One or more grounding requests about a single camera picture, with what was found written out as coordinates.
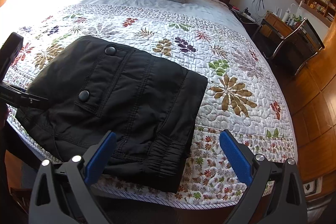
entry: black button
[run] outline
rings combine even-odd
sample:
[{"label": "black button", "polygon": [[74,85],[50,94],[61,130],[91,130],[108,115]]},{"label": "black button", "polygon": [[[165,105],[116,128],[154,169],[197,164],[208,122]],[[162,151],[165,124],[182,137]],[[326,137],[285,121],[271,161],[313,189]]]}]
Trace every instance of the black button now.
[{"label": "black button", "polygon": [[90,93],[87,90],[83,90],[79,93],[78,99],[81,102],[86,102],[89,99]]},{"label": "black button", "polygon": [[113,48],[113,47],[108,47],[108,48],[105,49],[105,54],[106,54],[106,55],[115,55],[116,51],[117,51],[117,50],[116,50],[115,48]]}]

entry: chair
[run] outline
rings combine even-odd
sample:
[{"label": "chair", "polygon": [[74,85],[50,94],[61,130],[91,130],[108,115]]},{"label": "chair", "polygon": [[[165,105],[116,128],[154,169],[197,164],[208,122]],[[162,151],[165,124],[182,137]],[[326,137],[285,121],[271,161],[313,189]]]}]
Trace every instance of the chair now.
[{"label": "chair", "polygon": [[268,60],[277,58],[277,61],[286,67],[291,74],[297,75],[309,59],[325,48],[319,35],[306,17],[299,27],[287,37],[283,37],[278,30],[263,19],[259,28],[253,34],[252,40],[264,25],[267,25],[282,40],[273,54],[266,56],[263,53],[264,56]]}]

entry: wooden wall shelf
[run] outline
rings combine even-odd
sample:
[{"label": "wooden wall shelf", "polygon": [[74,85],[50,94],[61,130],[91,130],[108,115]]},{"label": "wooden wall shelf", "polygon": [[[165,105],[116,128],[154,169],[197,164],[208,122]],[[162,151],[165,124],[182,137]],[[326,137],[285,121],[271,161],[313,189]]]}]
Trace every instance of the wooden wall shelf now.
[{"label": "wooden wall shelf", "polygon": [[[315,8],[311,8],[310,4],[313,2],[316,2],[317,4],[323,6],[326,8],[325,13],[321,14],[318,12]],[[331,3],[335,5],[336,0],[331,0]],[[336,10],[331,8],[327,3],[323,2],[322,0],[305,0],[305,2],[302,4],[302,8],[316,16],[320,21],[322,21],[328,28],[330,28],[332,21],[330,21],[326,16],[330,13],[333,16],[336,15]]]}]

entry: metal bolt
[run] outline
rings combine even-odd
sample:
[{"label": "metal bolt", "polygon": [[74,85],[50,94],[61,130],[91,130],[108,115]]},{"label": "metal bolt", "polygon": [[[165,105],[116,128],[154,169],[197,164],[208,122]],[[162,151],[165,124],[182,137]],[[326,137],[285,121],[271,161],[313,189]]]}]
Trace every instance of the metal bolt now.
[{"label": "metal bolt", "polygon": [[255,158],[256,158],[256,160],[258,160],[258,161],[263,161],[263,160],[265,159],[265,157],[264,157],[262,154],[256,154],[256,155],[255,155]]},{"label": "metal bolt", "polygon": [[289,158],[287,161],[288,161],[288,163],[290,165],[294,165],[295,164],[295,160],[293,160],[292,158]]},{"label": "metal bolt", "polygon": [[44,160],[44,161],[42,162],[42,165],[43,165],[43,166],[47,166],[48,164],[50,164],[50,161],[49,161],[49,160]]},{"label": "metal bolt", "polygon": [[72,161],[73,162],[79,162],[82,159],[82,157],[80,155],[76,155],[72,157]]}]

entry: bedspread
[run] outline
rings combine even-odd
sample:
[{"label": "bedspread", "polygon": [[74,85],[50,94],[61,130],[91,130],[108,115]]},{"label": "bedspread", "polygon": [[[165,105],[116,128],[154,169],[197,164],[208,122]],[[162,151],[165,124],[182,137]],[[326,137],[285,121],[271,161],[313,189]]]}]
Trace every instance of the bedspread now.
[{"label": "bedspread", "polygon": [[[178,192],[163,193],[107,175],[95,185],[102,191],[178,208],[236,204],[246,185],[238,181],[220,148],[219,133],[224,129],[268,160],[295,157],[290,114],[273,74],[248,39],[221,24],[149,8],[80,4],[18,33],[24,46],[4,81],[23,88],[83,35],[136,47],[208,78]],[[8,121],[21,137],[45,158],[58,162],[27,134],[15,112],[10,108]],[[271,188],[268,184],[265,194]]]}]

